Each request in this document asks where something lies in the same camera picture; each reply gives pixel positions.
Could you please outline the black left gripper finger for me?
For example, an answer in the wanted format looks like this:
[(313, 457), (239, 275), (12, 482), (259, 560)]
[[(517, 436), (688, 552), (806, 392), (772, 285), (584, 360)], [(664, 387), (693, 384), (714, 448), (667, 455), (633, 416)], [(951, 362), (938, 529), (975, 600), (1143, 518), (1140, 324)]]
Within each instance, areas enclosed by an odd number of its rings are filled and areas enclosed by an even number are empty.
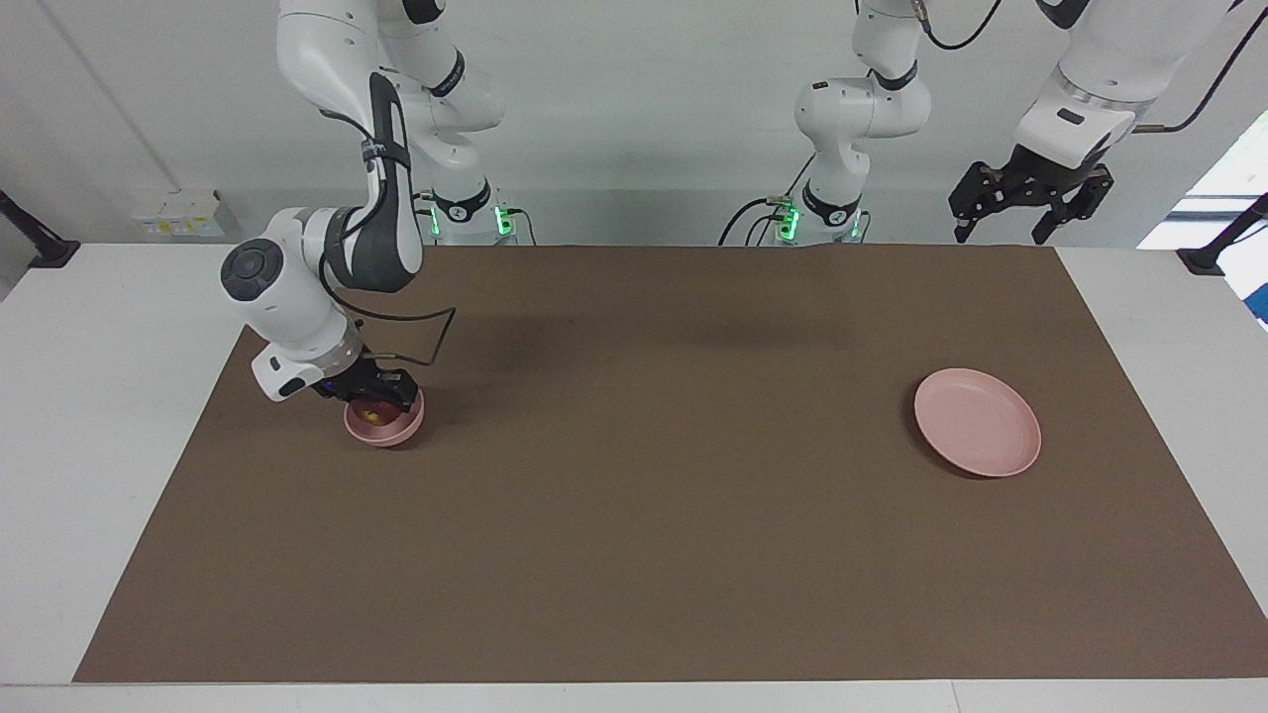
[(978, 223), (1009, 207), (1004, 167), (973, 162), (948, 195), (948, 208), (956, 221), (956, 244), (969, 244)]
[(1032, 230), (1033, 244), (1046, 245), (1052, 233), (1073, 221), (1090, 219), (1110, 190), (1115, 179), (1110, 167), (1092, 167), (1090, 175), (1079, 181), (1070, 197), (1051, 192), (1049, 209)]

